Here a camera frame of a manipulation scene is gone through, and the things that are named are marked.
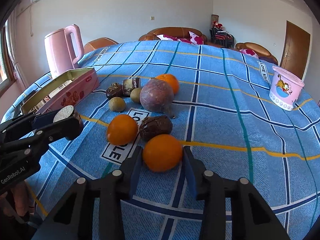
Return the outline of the person left hand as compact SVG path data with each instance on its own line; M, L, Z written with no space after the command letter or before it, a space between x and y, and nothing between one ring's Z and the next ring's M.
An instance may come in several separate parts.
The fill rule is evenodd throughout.
M16 184L11 188L11 192L14 198L15 212L17 215L23 217L27 212L33 215L35 211L34 204L25 181ZM9 205L5 204L7 194L7 192L1 194L1 211L4 215L10 217L13 216L14 213L9 209Z

